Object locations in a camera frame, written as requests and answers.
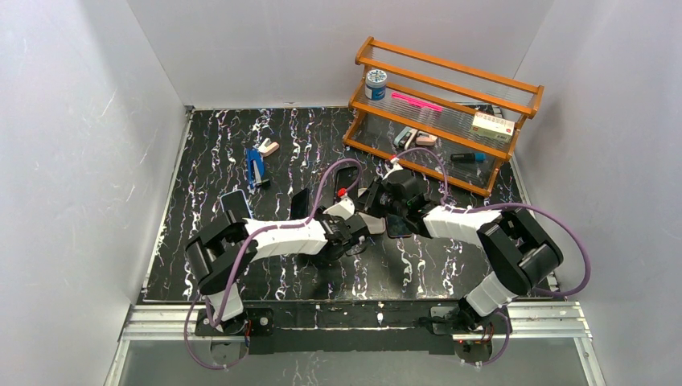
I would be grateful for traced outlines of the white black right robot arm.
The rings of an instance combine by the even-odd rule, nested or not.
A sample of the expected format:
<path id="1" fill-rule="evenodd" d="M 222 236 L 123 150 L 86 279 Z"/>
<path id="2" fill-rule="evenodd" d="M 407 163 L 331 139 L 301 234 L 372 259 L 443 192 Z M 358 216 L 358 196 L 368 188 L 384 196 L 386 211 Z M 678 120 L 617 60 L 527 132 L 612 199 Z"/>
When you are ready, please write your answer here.
<path id="1" fill-rule="evenodd" d="M 389 172 L 359 193 L 356 209 L 398 216 L 408 230 L 430 239 L 452 239 L 479 248 L 491 272 L 458 301 L 448 323 L 475 329 L 515 298 L 528 294 L 564 260 L 562 251 L 525 207 L 471 210 L 432 199 L 409 170 Z"/>

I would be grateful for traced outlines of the beige pink phone case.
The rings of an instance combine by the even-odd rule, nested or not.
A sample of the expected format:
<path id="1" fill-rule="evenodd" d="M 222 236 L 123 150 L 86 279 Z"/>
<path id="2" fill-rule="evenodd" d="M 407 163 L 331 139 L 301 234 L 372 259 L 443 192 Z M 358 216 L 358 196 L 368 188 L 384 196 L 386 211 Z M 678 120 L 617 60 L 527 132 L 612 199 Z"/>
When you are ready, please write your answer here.
<path id="1" fill-rule="evenodd" d="M 356 211 L 368 226 L 371 235 L 379 235 L 385 232 L 384 213 L 378 187 L 359 189 Z"/>

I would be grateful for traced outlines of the purple edged smartphone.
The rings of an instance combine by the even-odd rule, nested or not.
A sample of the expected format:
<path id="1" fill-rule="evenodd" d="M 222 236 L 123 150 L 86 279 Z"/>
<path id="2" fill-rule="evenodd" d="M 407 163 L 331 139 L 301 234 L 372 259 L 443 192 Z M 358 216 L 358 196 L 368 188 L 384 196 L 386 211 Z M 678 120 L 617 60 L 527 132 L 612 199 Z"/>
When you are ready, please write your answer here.
<path id="1" fill-rule="evenodd" d="M 399 216 L 388 215 L 385 218 L 385 227 L 387 236 L 392 239 L 411 237 L 413 234 Z"/>

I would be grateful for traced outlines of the black arm mounting base bar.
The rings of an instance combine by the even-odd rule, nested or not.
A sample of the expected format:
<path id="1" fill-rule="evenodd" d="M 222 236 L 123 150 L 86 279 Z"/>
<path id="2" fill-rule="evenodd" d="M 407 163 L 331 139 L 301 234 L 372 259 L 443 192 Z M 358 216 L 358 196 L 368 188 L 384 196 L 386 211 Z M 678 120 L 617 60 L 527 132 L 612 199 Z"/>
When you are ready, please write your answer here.
<path id="1" fill-rule="evenodd" d="M 454 321 L 456 301 L 250 302 L 269 320 L 252 338 L 250 352 L 425 351 L 451 355 L 456 347 L 486 341 L 491 328 L 469 329 Z"/>

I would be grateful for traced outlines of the black smartphone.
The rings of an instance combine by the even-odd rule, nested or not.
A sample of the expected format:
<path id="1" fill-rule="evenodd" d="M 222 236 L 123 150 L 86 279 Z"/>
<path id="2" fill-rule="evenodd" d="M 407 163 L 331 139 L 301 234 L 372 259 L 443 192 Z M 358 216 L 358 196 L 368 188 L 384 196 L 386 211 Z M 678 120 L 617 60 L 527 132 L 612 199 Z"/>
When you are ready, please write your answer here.
<path id="1" fill-rule="evenodd" d="M 303 188 L 291 198 L 290 220 L 304 220 L 310 215 L 310 189 Z"/>

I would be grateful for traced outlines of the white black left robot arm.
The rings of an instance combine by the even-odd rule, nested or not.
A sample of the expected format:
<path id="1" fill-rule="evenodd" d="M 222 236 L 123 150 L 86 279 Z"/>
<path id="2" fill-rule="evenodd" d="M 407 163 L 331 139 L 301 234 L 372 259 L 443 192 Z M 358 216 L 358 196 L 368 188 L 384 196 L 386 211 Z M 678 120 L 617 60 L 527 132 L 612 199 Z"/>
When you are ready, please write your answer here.
<path id="1" fill-rule="evenodd" d="M 236 279 L 251 262 L 283 255 L 335 260 L 369 236 L 358 214 L 317 211 L 305 219 L 261 221 L 228 211 L 187 242 L 185 258 L 206 302 L 208 323 L 216 327 L 243 313 Z"/>

